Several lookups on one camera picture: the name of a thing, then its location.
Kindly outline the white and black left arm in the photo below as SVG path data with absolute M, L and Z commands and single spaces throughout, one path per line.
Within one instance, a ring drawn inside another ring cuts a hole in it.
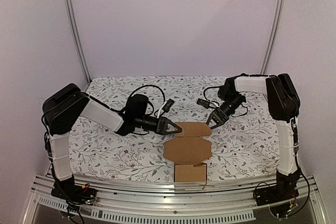
M 174 104 L 172 99 L 163 99 L 157 111 L 148 112 L 153 104 L 145 94 L 135 89 L 127 98 L 125 106 L 113 109 L 94 96 L 70 83 L 42 106 L 41 122 L 45 128 L 44 143 L 51 163 L 54 186 L 51 195 L 67 202 L 90 205 L 97 191 L 90 184 L 75 183 L 71 167 L 70 136 L 80 120 L 97 124 L 117 135 L 134 134 L 137 129 L 165 136 L 182 132 L 182 128 L 164 116 Z

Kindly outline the brown cardboard box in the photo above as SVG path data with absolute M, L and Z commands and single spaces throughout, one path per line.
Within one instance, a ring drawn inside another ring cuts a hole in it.
M 182 129 L 174 138 L 164 142 L 165 159 L 174 163 L 174 182 L 191 183 L 207 181 L 206 160 L 212 157 L 210 127 L 202 122 L 178 122 Z

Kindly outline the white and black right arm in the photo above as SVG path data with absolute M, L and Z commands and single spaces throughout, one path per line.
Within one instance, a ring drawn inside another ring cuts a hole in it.
M 207 125 L 211 129 L 224 125 L 235 110 L 246 101 L 244 92 L 266 96 L 268 110 L 275 120 L 279 138 L 280 159 L 276 184 L 255 188 L 253 197 L 257 205 L 268 205 L 297 197 L 299 195 L 297 181 L 301 174 L 297 159 L 300 99 L 290 76 L 287 73 L 279 75 L 242 73 L 227 78 L 217 93 L 223 103 L 211 112 L 206 121 Z

